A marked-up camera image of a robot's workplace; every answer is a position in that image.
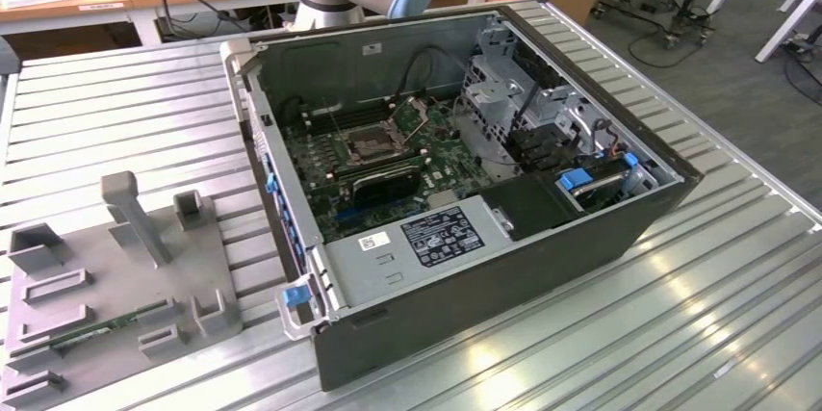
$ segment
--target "gray floor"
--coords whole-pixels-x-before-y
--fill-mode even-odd
[[[698,0],[708,6],[710,0]],[[610,12],[602,20],[590,19],[588,28],[646,76],[717,129],[749,156],[809,200],[822,208],[822,106],[790,87],[784,76],[781,51],[766,64],[754,56],[786,16],[776,11],[784,0],[729,0],[714,17],[717,33],[708,45],[684,64],[658,69],[641,64],[628,45],[653,26]],[[805,18],[801,32],[822,23],[822,14]],[[648,40],[634,51],[653,63],[672,63],[690,48],[668,51],[661,40]],[[822,63],[814,64],[822,76]],[[804,88],[817,87],[802,74],[792,72]]]

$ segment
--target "circuit board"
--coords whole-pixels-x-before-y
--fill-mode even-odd
[[[449,106],[437,104],[425,111],[429,121],[423,122],[419,108],[401,107],[393,129],[394,136],[405,139],[402,145],[385,135],[386,121],[322,135],[287,128],[289,152],[327,243],[415,216],[491,185],[450,114]],[[369,158],[379,161],[374,163],[378,167],[369,167]],[[421,172],[419,188],[398,200],[358,207],[353,191],[362,179],[405,169]]]

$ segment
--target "power supply label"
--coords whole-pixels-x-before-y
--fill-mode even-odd
[[[426,267],[439,265],[486,245],[461,207],[410,221],[402,225],[402,232]]]

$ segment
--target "metal bracket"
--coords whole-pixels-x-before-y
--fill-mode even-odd
[[[314,327],[319,326],[325,322],[327,322],[326,318],[314,318],[311,322],[301,323],[294,319],[294,313],[286,304],[286,299],[283,297],[283,293],[287,289],[297,288],[299,286],[305,286],[309,284],[311,280],[313,274],[303,274],[299,278],[297,278],[291,283],[287,283],[278,287],[274,297],[278,301],[278,310],[281,311],[281,318],[283,319],[283,326],[286,328],[286,335],[294,341],[305,339],[311,336],[311,330]]]
[[[241,90],[237,88],[237,73],[243,67],[243,64],[255,55],[255,48],[249,39],[233,39],[221,44],[221,59],[223,63],[223,71],[226,81],[229,82],[229,91],[231,93],[231,104],[234,105],[234,115],[238,122],[246,120],[243,113],[243,101],[241,99]]]

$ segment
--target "aluminum table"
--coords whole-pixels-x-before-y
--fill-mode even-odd
[[[32,220],[59,233],[107,221],[103,172],[135,171],[148,210],[198,188],[217,198],[245,322],[229,341],[58,409],[822,407],[820,213],[555,8],[510,5],[705,180],[617,262],[330,393],[310,341],[290,341],[278,318],[285,274],[219,41],[23,65],[0,132],[2,243]],[[8,261],[0,277],[6,294]]]

